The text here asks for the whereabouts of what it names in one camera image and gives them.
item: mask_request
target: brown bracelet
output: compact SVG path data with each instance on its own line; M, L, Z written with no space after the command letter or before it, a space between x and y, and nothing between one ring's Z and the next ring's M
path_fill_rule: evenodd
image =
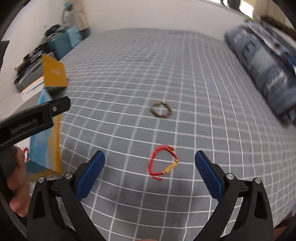
M167 108L168 112L166 114L163 114L163 115L160 115L158 114L154 109L153 107L159 107L163 105L165 108ZM153 105L150 107L150 112L155 116L155 117L158 117L158 118L168 118L171 114L172 114L172 109L170 108L170 106L167 104L167 103L164 103L164 102L154 102Z

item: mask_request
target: white wall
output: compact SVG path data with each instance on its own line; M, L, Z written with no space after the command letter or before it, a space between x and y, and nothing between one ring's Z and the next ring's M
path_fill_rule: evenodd
M226 7L198 0L84 0L91 32L120 28L197 31L223 39L224 32L243 23Z
M0 119L22 103L13 86L14 68L38 46L44 32L61 23L63 0L31 0L16 16L3 40L10 40L0 73Z

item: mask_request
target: folded blanket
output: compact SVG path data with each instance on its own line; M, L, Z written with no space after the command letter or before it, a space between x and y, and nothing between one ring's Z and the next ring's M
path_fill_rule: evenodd
M273 113L282 118L296 106L295 73L284 60L291 55L281 46L275 53L274 47L277 42L274 41L275 44L267 46L253 31L256 29L259 32L260 29L260 34L264 38L262 29L255 27L253 24L243 25L227 32L225 41L250 73Z

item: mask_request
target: gray bedsheet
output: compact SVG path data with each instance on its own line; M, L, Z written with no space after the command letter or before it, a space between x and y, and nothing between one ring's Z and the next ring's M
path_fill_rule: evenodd
M69 78L63 95L72 102L62 118L62 167L74 171L96 150L105 153L82 203L106 240L193 240L217 205L194 166L198 150L238 178L260 177L274 225L294 206L296 129L273 116L226 43L186 31L124 29L87 38L62 61ZM154 101L167 102L172 116L152 116ZM162 181L147 173L160 144L176 147L180 160ZM171 161L159 153L155 170Z

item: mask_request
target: beaded bracelet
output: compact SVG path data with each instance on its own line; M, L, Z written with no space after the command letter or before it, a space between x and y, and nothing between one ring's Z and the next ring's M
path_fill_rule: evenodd
M160 115L158 114L154 109L153 107L159 107L163 105L165 108L167 108L168 112L166 114L163 114L163 115ZM158 117L158 118L168 118L171 114L172 114L172 109L170 108L170 106L167 104L167 103L164 103L164 102L154 102L153 105L150 107L150 112L155 116L155 117Z
M159 152L160 150L168 151L169 153L171 153L173 155L175 160L171 164L169 164L162 172L152 172L154 158L157 155L157 152ZM154 150L154 152L152 152L152 155L150 157L150 161L148 163L148 172L154 179L157 179L159 181L162 180L162 178L156 177L156 176L170 173L178 165L179 160L178 160L178 157L176 156L176 154L173 152L173 150L174 150L174 148L169 145L162 145L162 146L157 147Z

